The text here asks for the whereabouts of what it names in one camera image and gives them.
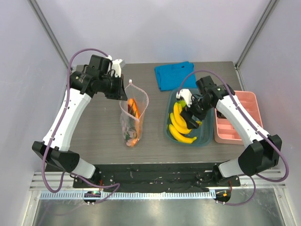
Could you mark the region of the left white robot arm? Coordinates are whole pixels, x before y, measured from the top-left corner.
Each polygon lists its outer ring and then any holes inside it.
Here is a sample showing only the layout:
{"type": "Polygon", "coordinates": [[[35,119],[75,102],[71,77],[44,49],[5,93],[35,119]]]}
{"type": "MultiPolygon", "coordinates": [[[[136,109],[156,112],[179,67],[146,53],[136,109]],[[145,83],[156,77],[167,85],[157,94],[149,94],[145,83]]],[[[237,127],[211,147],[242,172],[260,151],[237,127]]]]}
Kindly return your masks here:
{"type": "Polygon", "coordinates": [[[43,140],[32,145],[41,159],[46,155],[47,164],[84,177],[84,183],[91,188],[99,185],[100,176],[94,165],[70,150],[71,138],[84,109],[95,94],[100,92],[107,99],[127,100],[121,73],[124,65],[122,59],[92,55],[84,71],[72,72],[70,90],[65,93],[54,123],[43,140]]]}

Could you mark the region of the green spring onion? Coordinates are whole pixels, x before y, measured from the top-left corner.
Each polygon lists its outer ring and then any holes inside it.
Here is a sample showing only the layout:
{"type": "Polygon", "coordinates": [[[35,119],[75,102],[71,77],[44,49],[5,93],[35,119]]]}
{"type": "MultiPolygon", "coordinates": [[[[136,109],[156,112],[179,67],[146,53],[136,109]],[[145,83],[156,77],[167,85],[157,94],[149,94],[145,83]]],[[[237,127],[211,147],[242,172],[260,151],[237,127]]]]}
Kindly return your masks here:
{"type": "Polygon", "coordinates": [[[127,112],[130,116],[127,117],[126,121],[126,135],[127,139],[135,139],[138,138],[138,120],[136,117],[136,111],[132,106],[127,106],[127,112]]]}

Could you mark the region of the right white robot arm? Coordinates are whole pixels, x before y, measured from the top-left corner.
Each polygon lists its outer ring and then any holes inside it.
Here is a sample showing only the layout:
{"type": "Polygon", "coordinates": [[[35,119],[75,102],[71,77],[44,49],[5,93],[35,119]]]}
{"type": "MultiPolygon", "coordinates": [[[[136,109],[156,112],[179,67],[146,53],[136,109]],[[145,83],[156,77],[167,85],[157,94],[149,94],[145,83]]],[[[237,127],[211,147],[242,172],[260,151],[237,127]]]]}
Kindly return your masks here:
{"type": "Polygon", "coordinates": [[[196,128],[197,123],[192,117],[202,120],[214,108],[234,127],[245,147],[238,158],[214,167],[212,179],[216,185],[225,185],[233,176],[253,176],[278,165],[281,138],[270,135],[252,118],[229,85],[216,85],[210,76],[206,76],[199,79],[196,86],[200,97],[184,88],[179,88],[176,93],[176,99],[186,103],[181,113],[186,123],[196,128]]]}

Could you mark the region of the yellow banana bunch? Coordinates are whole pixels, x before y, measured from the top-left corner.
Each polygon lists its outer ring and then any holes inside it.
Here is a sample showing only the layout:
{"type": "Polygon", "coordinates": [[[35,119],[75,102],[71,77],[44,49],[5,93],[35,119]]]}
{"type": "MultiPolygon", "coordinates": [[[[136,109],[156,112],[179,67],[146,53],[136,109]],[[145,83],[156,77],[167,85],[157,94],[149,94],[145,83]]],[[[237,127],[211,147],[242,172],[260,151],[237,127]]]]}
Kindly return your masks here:
{"type": "Polygon", "coordinates": [[[182,105],[179,102],[175,102],[173,111],[169,114],[171,123],[168,125],[169,132],[175,140],[184,144],[192,144],[197,140],[197,137],[186,137],[191,133],[192,129],[189,129],[184,118],[180,115],[182,112],[182,105]]]}

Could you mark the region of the clear polka dot zip bag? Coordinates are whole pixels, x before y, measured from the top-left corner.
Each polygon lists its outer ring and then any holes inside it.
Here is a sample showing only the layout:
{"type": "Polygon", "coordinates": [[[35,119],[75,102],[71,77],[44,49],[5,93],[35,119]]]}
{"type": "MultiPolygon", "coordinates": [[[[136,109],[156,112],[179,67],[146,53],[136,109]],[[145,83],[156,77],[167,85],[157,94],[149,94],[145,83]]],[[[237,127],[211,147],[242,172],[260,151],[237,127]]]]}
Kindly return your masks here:
{"type": "Polygon", "coordinates": [[[149,105],[148,94],[130,79],[125,87],[127,101],[120,101],[122,137],[128,147],[137,145],[143,134],[143,120],[149,105]]]}

